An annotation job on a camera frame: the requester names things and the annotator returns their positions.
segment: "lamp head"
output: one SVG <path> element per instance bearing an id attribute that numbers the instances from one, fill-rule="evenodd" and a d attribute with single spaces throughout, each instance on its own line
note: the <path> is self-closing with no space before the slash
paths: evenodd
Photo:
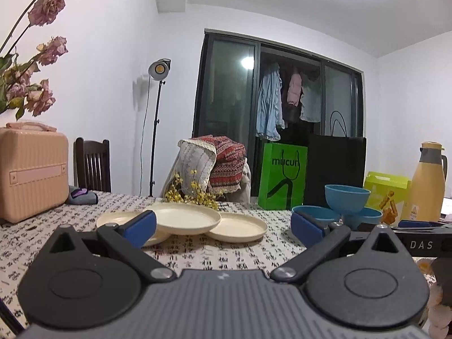
<path id="1" fill-rule="evenodd" d="M 168 58 L 161 58 L 149 66 L 148 73 L 154 80 L 164 80 L 170 72 L 171 60 Z"/>

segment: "wooden chair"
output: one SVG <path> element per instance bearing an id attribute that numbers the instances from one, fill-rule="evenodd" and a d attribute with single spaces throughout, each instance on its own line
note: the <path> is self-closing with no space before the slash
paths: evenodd
<path id="1" fill-rule="evenodd" d="M 75 163 L 79 188 L 111 192 L 110 142 L 75 140 Z"/>

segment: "thermos lid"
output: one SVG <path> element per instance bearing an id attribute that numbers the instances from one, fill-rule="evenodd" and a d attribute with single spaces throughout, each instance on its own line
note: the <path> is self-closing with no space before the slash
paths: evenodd
<path id="1" fill-rule="evenodd" d="M 430 149 L 444 150 L 444 148 L 442 147 L 442 145 L 440 143 L 435 143 L 433 141 L 426 141 L 426 142 L 422 143 L 422 147 L 430 148 Z"/>

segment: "yellow box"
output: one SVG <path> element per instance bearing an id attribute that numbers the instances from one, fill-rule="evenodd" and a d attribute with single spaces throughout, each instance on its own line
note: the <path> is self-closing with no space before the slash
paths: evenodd
<path id="1" fill-rule="evenodd" d="M 364 188 L 370 191 L 366 206 L 381 210 L 383 223 L 397 226 L 410 184 L 411 180 L 407 177 L 369 172 L 364 181 Z"/>

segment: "plate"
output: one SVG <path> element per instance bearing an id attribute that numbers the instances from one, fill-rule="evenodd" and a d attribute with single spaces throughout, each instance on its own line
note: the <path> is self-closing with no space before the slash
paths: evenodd
<path id="1" fill-rule="evenodd" d="M 267 230 L 267 223 L 253 216 L 221 213 L 221 222 L 206 235 L 222 242 L 243 243 L 258 240 Z"/>
<path id="2" fill-rule="evenodd" d="M 145 210 L 153 210 L 157 216 L 158 229 L 170 234 L 206 233 L 221 220 L 219 212 L 200 205 L 162 202 L 152 204 Z"/>
<path id="3" fill-rule="evenodd" d="M 140 215 L 141 212 L 113 212 L 113 213 L 104 213 L 102 214 L 96 221 L 96 227 L 99 228 L 101 225 L 104 225 L 106 223 L 118 223 L 119 225 L 122 225 L 124 223 L 127 223 L 130 219 L 135 218 L 137 215 Z M 159 244 L 166 239 L 171 234 L 165 233 L 163 231 L 160 231 L 157 229 L 154 233 L 154 235 L 146 241 L 146 243 L 143 245 L 143 247 L 152 246 L 155 244 Z"/>

